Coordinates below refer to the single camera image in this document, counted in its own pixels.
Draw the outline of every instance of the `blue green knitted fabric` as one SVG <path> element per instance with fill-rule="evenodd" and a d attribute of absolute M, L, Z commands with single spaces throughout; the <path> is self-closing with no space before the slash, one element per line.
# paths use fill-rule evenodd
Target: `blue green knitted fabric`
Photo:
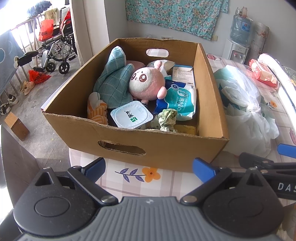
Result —
<path fill-rule="evenodd" d="M 132 64 L 126 65 L 126 55 L 121 47 L 112 49 L 105 68 L 94 85 L 109 109 L 118 108 L 133 101 L 128 84 L 134 73 Z"/>

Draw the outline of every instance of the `roll of patterned paper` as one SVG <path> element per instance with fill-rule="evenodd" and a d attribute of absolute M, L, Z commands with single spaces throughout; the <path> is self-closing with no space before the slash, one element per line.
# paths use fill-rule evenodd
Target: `roll of patterned paper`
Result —
<path fill-rule="evenodd" d="M 246 64 L 248 65 L 251 59 L 258 59 L 259 55 L 262 54 L 266 39 L 269 33 L 269 27 L 259 22 L 252 22 L 252 28 L 254 31 L 254 37 L 251 42 L 248 58 Z"/>

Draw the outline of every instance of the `gray ribbed surface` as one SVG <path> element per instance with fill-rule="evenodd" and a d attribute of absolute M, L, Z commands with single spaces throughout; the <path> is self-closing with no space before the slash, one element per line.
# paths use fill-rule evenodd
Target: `gray ribbed surface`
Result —
<path fill-rule="evenodd" d="M 38 241 L 28 234 L 19 241 Z M 186 207 L 174 197 L 125 197 L 104 207 L 95 220 L 76 234 L 46 241 L 280 241 L 275 235 L 258 239 L 229 236 L 211 226 L 196 207 Z"/>

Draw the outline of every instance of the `plastic bottle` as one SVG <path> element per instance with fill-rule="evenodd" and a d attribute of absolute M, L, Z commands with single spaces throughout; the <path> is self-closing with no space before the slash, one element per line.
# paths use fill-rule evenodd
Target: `plastic bottle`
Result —
<path fill-rule="evenodd" d="M 235 14 L 233 16 L 232 26 L 230 30 L 230 39 L 238 44 L 247 47 L 251 30 L 251 20 L 247 16 L 247 8 L 243 7 L 242 16 Z"/>

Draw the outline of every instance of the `white letter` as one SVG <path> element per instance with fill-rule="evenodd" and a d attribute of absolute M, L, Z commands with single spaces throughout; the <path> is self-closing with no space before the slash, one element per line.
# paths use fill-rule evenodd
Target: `white letter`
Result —
<path fill-rule="evenodd" d="M 282 190 L 284 187 L 284 184 L 283 183 L 279 183 L 279 187 L 278 187 L 278 190 Z"/>
<path fill-rule="evenodd" d="M 291 191 L 291 184 L 289 184 L 289 185 L 287 186 L 287 188 L 286 188 L 285 191 L 287 191 L 287 190 L 289 190 L 289 192 Z"/>

